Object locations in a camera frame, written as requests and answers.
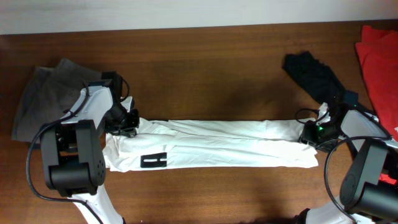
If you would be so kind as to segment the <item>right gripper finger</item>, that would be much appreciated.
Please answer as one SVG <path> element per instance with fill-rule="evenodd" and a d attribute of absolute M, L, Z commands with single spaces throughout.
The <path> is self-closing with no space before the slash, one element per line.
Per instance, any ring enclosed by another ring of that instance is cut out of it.
<path fill-rule="evenodd" d="M 304 126 L 303 131 L 298 139 L 302 144 L 313 144 L 313 128 L 311 126 Z"/>
<path fill-rule="evenodd" d="M 331 139 L 315 146 L 315 149 L 321 152 L 330 152 L 338 144 L 338 139 Z"/>

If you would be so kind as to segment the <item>white polo shirt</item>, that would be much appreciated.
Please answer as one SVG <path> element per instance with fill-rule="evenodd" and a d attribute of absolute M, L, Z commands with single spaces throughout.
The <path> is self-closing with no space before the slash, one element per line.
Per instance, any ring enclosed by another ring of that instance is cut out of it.
<path fill-rule="evenodd" d="M 318 166 L 316 149 L 299 141 L 304 120 L 200 121 L 140 119 L 134 137 L 106 135 L 114 172 L 197 167 Z"/>

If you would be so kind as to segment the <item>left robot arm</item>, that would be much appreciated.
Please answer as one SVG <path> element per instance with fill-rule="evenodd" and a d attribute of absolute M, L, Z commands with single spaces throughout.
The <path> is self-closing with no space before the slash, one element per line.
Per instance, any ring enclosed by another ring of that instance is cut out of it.
<path fill-rule="evenodd" d="M 124 223 L 106 192 L 101 136 L 131 137 L 139 126 L 134 99 L 123 95 L 126 81 L 104 72 L 89 82 L 66 115 L 39 134 L 44 178 L 58 201 L 74 203 L 88 223 Z"/>

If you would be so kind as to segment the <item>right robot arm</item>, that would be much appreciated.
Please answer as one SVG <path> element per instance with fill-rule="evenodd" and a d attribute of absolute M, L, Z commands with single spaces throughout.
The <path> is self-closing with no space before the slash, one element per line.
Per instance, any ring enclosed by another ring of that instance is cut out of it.
<path fill-rule="evenodd" d="M 303 122 L 301 143 L 326 152 L 323 179 L 330 202 L 305 209 L 294 223 L 397 223 L 397 141 L 377 117 L 367 113 L 358 94 L 345 91 Z M 338 196 L 328 178 L 333 153 L 347 144 L 353 159 Z"/>

